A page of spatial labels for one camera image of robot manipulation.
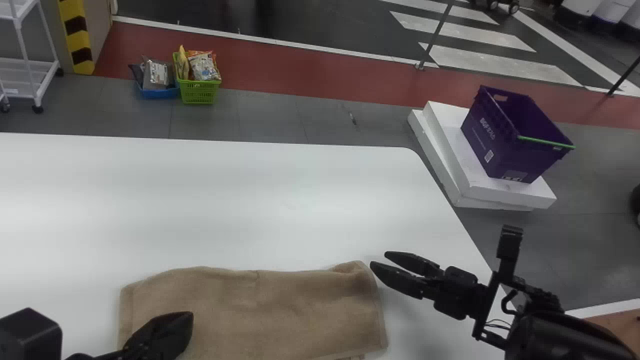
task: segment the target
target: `red floor stripe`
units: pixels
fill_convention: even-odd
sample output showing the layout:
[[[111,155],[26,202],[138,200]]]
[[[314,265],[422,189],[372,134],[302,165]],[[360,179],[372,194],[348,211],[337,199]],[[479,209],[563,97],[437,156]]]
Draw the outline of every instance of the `red floor stripe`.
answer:
[[[527,94],[554,121],[640,129],[640,98],[499,76],[427,68],[245,40],[114,22],[94,74],[130,78],[141,55],[171,61],[172,52],[213,50],[223,88],[423,107],[470,106],[480,85]]]

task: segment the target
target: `green basket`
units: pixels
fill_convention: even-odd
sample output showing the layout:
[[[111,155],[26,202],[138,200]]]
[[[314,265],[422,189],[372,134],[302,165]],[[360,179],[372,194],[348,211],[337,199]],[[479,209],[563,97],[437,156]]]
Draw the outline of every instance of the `green basket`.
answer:
[[[180,95],[182,96],[182,102],[184,104],[212,104],[216,100],[216,94],[218,88],[222,83],[222,80],[213,81],[193,81],[183,80],[178,77],[178,59],[180,53],[173,53],[173,69],[175,71],[175,78],[180,84]],[[218,74],[218,65],[213,61],[213,66],[216,67]]]

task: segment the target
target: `purple basket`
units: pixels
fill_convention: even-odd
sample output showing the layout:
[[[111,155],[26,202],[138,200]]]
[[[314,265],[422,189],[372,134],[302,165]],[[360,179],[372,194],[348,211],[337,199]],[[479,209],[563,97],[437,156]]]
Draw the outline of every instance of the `purple basket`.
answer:
[[[529,184],[575,149],[530,97],[487,86],[462,132],[487,175]]]

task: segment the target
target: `white bin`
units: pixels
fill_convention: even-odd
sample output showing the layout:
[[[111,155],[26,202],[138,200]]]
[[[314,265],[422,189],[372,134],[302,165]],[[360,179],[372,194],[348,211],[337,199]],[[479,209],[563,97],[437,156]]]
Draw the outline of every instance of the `white bin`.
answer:
[[[589,28],[595,31],[611,32],[635,2],[636,0],[602,1],[589,20]]]
[[[636,1],[625,16],[622,17],[614,33],[620,38],[633,41],[640,40],[640,1]]]
[[[564,0],[554,19],[565,26],[584,26],[603,0]]]

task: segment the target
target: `yellow and black striped post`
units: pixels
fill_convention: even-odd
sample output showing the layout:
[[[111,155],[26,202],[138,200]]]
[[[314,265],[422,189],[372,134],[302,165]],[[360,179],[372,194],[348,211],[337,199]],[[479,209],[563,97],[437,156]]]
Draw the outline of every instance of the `yellow and black striped post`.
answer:
[[[76,74],[93,74],[95,63],[86,27],[84,0],[58,0],[58,8],[74,72]]]

